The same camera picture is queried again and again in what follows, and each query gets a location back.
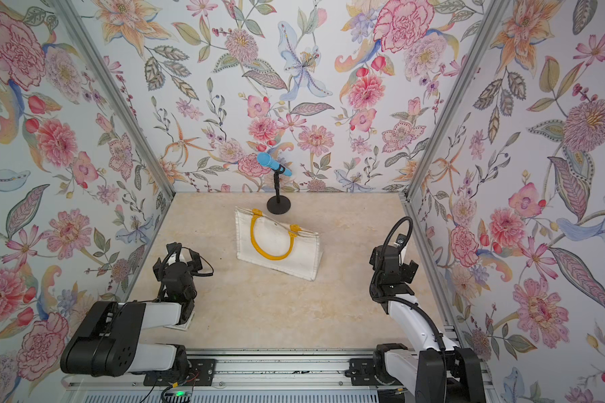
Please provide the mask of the white canvas pouch yellow handles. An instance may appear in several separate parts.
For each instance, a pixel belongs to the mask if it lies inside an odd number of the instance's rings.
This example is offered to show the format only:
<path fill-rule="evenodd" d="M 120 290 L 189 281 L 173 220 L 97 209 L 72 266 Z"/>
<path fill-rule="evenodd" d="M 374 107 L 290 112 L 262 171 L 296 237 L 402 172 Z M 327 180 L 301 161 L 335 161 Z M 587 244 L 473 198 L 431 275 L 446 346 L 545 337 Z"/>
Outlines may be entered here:
<path fill-rule="evenodd" d="M 248 208 L 235 208 L 235 226 L 238 260 L 307 281 L 316 279 L 323 255 L 319 233 Z"/>

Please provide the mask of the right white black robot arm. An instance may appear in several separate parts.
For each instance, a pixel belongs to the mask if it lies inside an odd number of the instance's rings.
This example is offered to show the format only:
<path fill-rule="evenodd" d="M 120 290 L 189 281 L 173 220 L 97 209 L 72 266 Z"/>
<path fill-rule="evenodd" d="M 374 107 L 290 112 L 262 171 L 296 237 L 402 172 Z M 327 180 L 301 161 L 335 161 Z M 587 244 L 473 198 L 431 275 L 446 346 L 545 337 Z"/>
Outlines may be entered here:
<path fill-rule="evenodd" d="M 420 307 L 410 283 L 418 270 L 403 262 L 407 235 L 374 248 L 370 295 L 403 330 L 411 348 L 379 344 L 372 356 L 373 377 L 383 385 L 401 384 L 417 402 L 485 402 L 482 361 L 438 328 Z"/>

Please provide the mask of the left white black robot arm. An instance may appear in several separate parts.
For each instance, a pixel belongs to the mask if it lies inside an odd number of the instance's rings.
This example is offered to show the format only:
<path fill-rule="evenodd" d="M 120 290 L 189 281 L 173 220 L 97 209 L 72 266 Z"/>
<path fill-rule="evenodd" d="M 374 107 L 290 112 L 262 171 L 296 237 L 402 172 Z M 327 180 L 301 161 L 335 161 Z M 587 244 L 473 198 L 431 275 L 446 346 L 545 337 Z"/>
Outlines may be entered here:
<path fill-rule="evenodd" d="M 149 301 L 94 303 L 60 357 L 64 374 L 188 379 L 192 366 L 184 346 L 143 344 L 139 338 L 144 330 L 187 324 L 197 297 L 193 279 L 213 274 L 203 272 L 201 255 L 194 250 L 188 250 L 189 258 L 183 260 L 181 243 L 169 243 L 166 250 L 167 256 L 152 268 L 159 282 L 157 296 Z"/>

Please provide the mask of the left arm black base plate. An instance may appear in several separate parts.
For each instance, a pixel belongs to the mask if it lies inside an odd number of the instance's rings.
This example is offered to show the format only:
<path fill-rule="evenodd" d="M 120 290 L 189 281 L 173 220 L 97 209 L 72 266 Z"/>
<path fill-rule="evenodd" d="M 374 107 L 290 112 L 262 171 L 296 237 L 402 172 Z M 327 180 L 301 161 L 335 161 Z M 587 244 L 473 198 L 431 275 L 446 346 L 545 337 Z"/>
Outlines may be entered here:
<path fill-rule="evenodd" d="M 143 386 L 191 388 L 211 386 L 216 365 L 216 359 L 188 359 L 186 364 L 177 362 L 172 369 L 146 374 Z"/>

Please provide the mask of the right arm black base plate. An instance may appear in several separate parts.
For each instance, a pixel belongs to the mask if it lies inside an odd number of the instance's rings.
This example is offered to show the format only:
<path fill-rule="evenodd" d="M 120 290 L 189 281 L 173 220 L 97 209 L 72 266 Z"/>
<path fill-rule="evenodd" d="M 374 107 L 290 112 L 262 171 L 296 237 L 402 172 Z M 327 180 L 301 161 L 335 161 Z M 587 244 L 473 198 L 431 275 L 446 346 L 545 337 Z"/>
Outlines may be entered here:
<path fill-rule="evenodd" d="M 418 358 L 390 352 L 382 359 L 350 359 L 344 371 L 352 386 L 405 387 L 416 384 Z"/>

